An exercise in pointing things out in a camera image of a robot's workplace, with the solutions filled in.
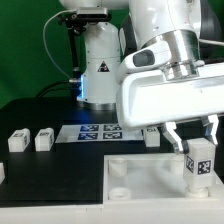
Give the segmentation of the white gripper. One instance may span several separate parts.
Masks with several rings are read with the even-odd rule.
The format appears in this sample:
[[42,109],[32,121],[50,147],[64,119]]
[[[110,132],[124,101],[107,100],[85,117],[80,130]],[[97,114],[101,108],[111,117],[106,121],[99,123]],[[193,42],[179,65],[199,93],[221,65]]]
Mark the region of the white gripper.
[[176,123],[202,118],[204,137],[218,145],[218,116],[224,114],[224,63],[198,68],[199,76],[167,81],[160,70],[131,74],[117,93],[117,118],[125,130],[160,126],[176,154],[183,154]]

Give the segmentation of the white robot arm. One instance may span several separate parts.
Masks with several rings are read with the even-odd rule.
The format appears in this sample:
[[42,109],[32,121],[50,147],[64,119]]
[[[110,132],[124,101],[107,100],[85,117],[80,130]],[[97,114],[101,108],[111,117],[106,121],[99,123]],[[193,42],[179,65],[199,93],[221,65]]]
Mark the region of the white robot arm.
[[176,134],[178,123],[202,120],[206,137],[216,143],[218,118],[224,115],[224,63],[200,59],[203,41],[201,0],[59,0],[89,19],[97,7],[129,10],[130,35],[119,32],[121,48],[136,46],[116,73],[116,108],[126,130],[158,126],[177,153],[189,146]]

